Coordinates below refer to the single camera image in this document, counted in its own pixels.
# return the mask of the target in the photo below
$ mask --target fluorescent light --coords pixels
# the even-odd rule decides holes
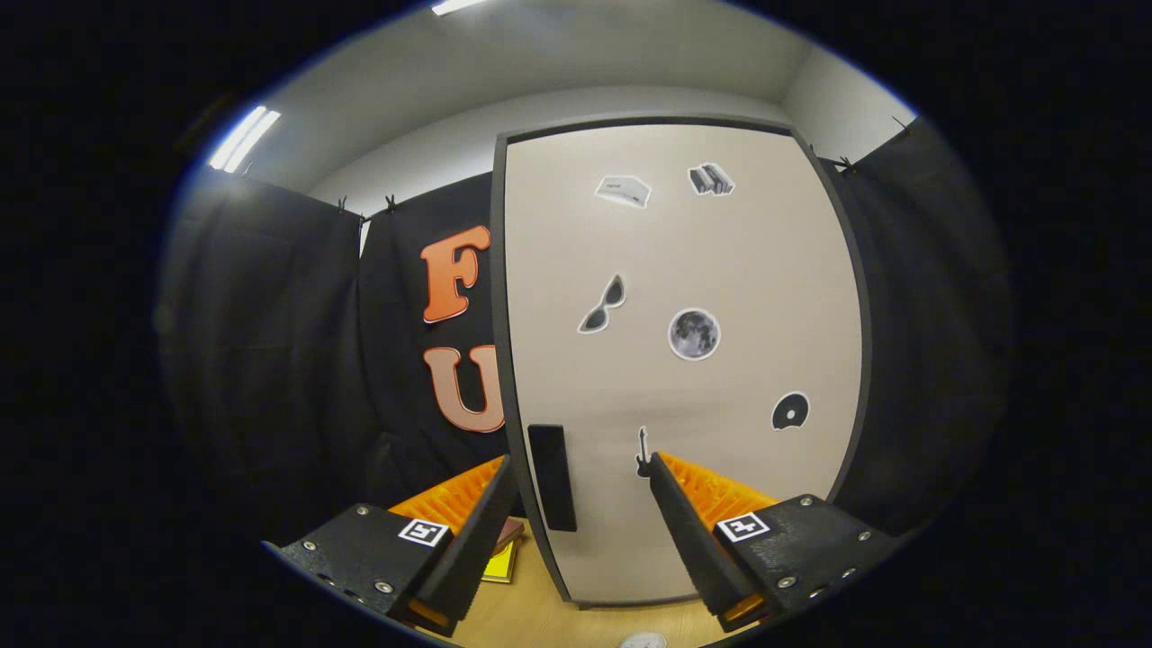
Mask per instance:
[[[232,157],[232,153],[236,150],[236,145],[240,144],[240,141],[243,140],[244,135],[247,135],[253,126],[256,126],[256,121],[259,120],[260,115],[263,115],[266,111],[267,108],[264,106],[257,107],[255,111],[248,113],[244,121],[240,122],[236,128],[232,129],[232,133],[229,133],[228,137],[225,138],[223,144],[220,144],[215,155],[212,156],[212,160],[209,161],[212,168],[220,169],[223,167],[223,163]]]
[[[445,14],[450,14],[456,9],[463,9],[464,7],[471,7],[472,5],[479,5],[484,0],[446,0],[439,5],[432,5],[432,12],[442,16]]]
[[[256,141],[263,137],[264,134],[268,130],[268,128],[272,128],[272,125],[275,123],[278,119],[280,119],[280,113],[275,111],[268,111],[267,113],[264,114],[264,116],[260,118],[260,121],[258,121],[256,126],[253,126],[252,129],[248,131],[248,135],[244,135],[244,140],[240,143],[238,146],[236,146],[236,152],[234,152],[232,157],[228,158],[228,164],[226,164],[223,167],[225,173],[232,173],[236,171],[236,167],[240,166],[240,163],[244,161],[244,156],[247,156],[248,152],[252,150],[252,146],[256,145]]]

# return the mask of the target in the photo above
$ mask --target moon sticker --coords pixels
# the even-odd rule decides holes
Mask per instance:
[[[720,346],[720,323],[704,309],[685,308],[668,325],[668,344],[684,360],[704,360]]]

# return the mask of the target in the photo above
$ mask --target sticker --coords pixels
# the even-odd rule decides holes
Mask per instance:
[[[652,189],[635,175],[605,175],[596,195],[606,201],[646,209]]]
[[[732,178],[717,163],[704,163],[688,169],[688,179],[692,182],[697,196],[712,194],[727,196],[736,188]]]
[[[720,323],[700,308],[685,308],[668,325],[672,352],[684,360],[704,360],[720,346]]]
[[[764,520],[756,517],[756,513],[744,513],[736,518],[722,520],[719,522],[719,526],[720,530],[733,542],[742,542],[772,530],[768,528],[768,525],[764,523]]]
[[[649,473],[649,461],[652,460],[652,455],[647,451],[647,428],[641,425],[641,451],[636,455],[636,474],[645,480],[651,476]]]
[[[404,530],[400,532],[400,537],[418,544],[435,547],[447,530],[448,525],[438,525],[427,520],[412,520],[408,522]]]
[[[600,303],[584,316],[576,332],[592,334],[607,329],[608,309],[620,308],[624,303],[624,280],[620,274],[616,274],[608,281],[607,287],[604,288],[604,294],[600,295]]]
[[[785,394],[772,409],[772,427],[778,430],[798,428],[808,421],[808,397],[803,392]]]

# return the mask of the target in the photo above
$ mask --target black fabric backdrop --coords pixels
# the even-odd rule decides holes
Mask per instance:
[[[212,169],[187,187],[157,299],[174,416],[237,528],[287,543],[364,493],[388,437],[356,344],[358,217]]]
[[[502,425],[477,434],[455,427],[440,413],[423,360],[432,347],[460,352],[460,398],[473,412],[484,409],[480,372],[468,354],[493,344],[488,250],[472,249],[479,264],[476,284],[464,288],[457,282],[469,300],[468,310],[433,324],[423,319],[429,284],[420,251],[478,225],[487,227],[491,191],[492,174],[485,173],[404,201],[392,213],[372,216],[359,274],[364,366],[377,410],[399,432],[394,459],[370,462],[367,468],[370,492],[378,499],[397,488],[419,492],[508,452]],[[399,484],[394,475],[400,476]],[[513,513],[523,515],[518,499]]]
[[[917,119],[832,178],[861,250],[871,384],[836,504],[900,534],[939,513],[1003,415],[1015,347],[995,224],[955,152]]]

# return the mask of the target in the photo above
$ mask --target door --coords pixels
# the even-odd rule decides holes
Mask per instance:
[[[601,122],[501,146],[497,345],[541,550],[577,602],[691,596],[637,454],[828,497],[864,357],[850,234],[783,129]],[[535,425],[562,430],[575,525],[547,519],[564,506],[540,502],[558,468],[533,458]]]

